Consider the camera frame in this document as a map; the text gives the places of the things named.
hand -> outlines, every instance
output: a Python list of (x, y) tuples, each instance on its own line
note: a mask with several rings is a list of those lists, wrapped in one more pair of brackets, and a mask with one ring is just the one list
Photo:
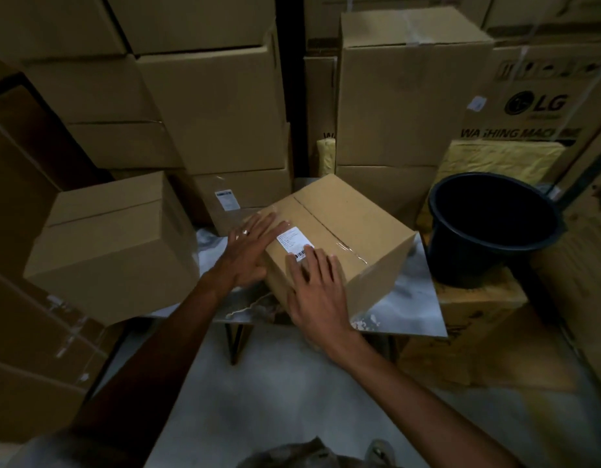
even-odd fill
[(308, 281), (293, 254), (286, 257), (295, 290), (289, 291), (287, 304), (294, 324), (313, 343), (337, 362), (349, 340), (359, 337), (350, 325), (346, 292), (340, 275), (339, 260), (324, 250), (304, 247), (309, 271)]
[(265, 218), (256, 213), (241, 229), (234, 228), (229, 233), (224, 253), (210, 270), (215, 281), (223, 284), (225, 295), (235, 287), (249, 287), (265, 278), (262, 253), (289, 226), (288, 222), (282, 221), (266, 231), (275, 218), (275, 213)]

white label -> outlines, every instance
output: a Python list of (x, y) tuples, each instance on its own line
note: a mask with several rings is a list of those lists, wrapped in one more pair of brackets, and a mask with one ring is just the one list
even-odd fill
[(550, 197), (552, 200), (556, 200), (561, 193), (562, 193), (561, 188), (558, 187), (557, 185), (555, 185), (552, 188), (552, 190), (547, 192), (547, 196)]
[(311, 241), (307, 239), (302, 231), (298, 227), (293, 227), (287, 230), (285, 233), (281, 233), (277, 236), (277, 240), (285, 248), (288, 253), (293, 253), (296, 256), (296, 262), (300, 261), (305, 257), (305, 251), (303, 246), (308, 244), (313, 247)]
[(483, 109), (484, 104), (487, 103), (487, 99), (484, 97), (474, 97), (472, 101), (467, 105), (468, 110), (480, 111)]
[(218, 190), (215, 194), (225, 212), (229, 212), (230, 210), (240, 210), (240, 204), (237, 203), (231, 189)]

table leg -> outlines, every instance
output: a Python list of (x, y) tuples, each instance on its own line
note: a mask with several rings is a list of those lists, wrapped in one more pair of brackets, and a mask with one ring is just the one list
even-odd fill
[(242, 353), (242, 350), (246, 346), (246, 342), (249, 340), (253, 327), (252, 325), (225, 323), (224, 328), (225, 333), (227, 334), (230, 362), (231, 365), (234, 366), (240, 359), (240, 353)]

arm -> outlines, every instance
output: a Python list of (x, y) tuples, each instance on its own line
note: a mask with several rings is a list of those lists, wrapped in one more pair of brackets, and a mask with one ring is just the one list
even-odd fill
[(260, 256), (287, 223), (253, 216), (248, 235), (231, 231), (224, 254), (194, 290), (80, 411), (70, 430), (146, 461), (171, 412), (216, 309), (236, 286), (265, 277)]
[(499, 443), (376, 353), (350, 326), (337, 258), (310, 246), (305, 252), (308, 281), (295, 258), (287, 257), (295, 284), (288, 299), (292, 320), (350, 373), (430, 466), (521, 466)]

shipping label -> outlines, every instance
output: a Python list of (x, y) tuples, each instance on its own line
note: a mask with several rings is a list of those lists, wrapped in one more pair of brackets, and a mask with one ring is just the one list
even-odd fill
[(308, 244), (309, 246), (313, 247), (311, 241), (309, 241), (307, 237), (303, 235), (302, 231), (300, 231), (298, 227), (290, 228), (286, 232), (281, 233), (277, 236), (277, 240), (281, 246), (285, 248), (285, 251), (294, 254), (296, 257), (296, 262), (305, 257), (305, 251), (303, 249), (304, 245)]
[(240, 210), (240, 204), (237, 203), (237, 199), (233, 195), (233, 191), (231, 189), (218, 190), (218, 192), (215, 192), (215, 194), (225, 212), (230, 212), (231, 210)]

